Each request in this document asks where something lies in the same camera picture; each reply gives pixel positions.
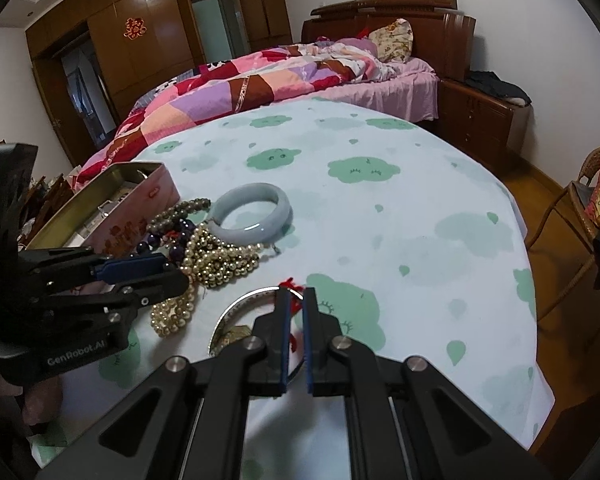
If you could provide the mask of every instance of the metal screw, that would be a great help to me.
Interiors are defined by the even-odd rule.
[[[353,341],[345,335],[337,335],[331,340],[331,344],[336,350],[346,350],[353,344]]]
[[[164,367],[167,368],[168,371],[176,373],[184,370],[185,366],[187,366],[187,360],[184,357],[179,355],[174,355],[167,359]]]
[[[242,340],[242,345],[247,350],[257,350],[258,348],[260,348],[262,346],[262,339],[260,339],[256,335],[250,335],[250,336],[245,337]]]
[[[427,366],[429,366],[427,360],[419,355],[414,355],[407,359],[407,368],[412,372],[423,372],[427,369]]]

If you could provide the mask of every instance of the wooden nightstand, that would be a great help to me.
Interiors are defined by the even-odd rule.
[[[520,153],[530,113],[530,105],[512,105],[443,79],[434,133],[500,176],[515,162],[511,153]]]

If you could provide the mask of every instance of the table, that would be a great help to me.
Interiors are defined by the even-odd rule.
[[[206,358],[229,303],[289,276],[316,288],[344,333],[389,358],[423,355],[531,445],[554,397],[536,365],[526,231],[512,196],[479,164],[414,124],[315,98],[215,120],[136,160],[162,161],[183,199],[214,200],[249,182],[281,187],[293,208],[276,241],[282,253],[207,291],[183,333],[159,339],[143,312],[127,350],[66,374],[58,421],[33,438],[40,463],[172,354]],[[224,225],[250,225],[271,208],[244,206]],[[251,403],[245,480],[349,478],[343,402],[309,397],[303,380]]]

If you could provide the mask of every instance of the wooden floor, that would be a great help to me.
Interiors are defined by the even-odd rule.
[[[545,187],[529,168],[519,168],[503,180],[515,196],[529,233],[533,235],[556,196],[555,189]],[[558,207],[565,214],[571,211],[568,198]],[[571,216],[577,225],[575,215]],[[587,256],[587,250],[569,227],[557,214],[552,214],[541,237],[529,251],[539,316]],[[600,393],[600,292],[592,288],[595,273],[594,268],[538,327],[538,364],[555,395],[552,414],[531,449],[541,460],[547,460],[546,453],[539,452],[541,447],[552,437],[555,441],[552,429],[560,414]],[[556,432],[558,430],[564,431],[564,425]],[[573,433],[577,435],[578,428],[573,428]],[[582,446],[590,447],[590,443],[583,442]],[[560,452],[555,446],[551,448],[553,454]]]

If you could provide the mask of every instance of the doorway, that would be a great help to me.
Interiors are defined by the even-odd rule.
[[[190,0],[206,62],[216,63],[249,52],[238,0]]]
[[[65,51],[61,62],[74,109],[87,127],[96,149],[100,150],[113,139],[116,121],[91,38]]]

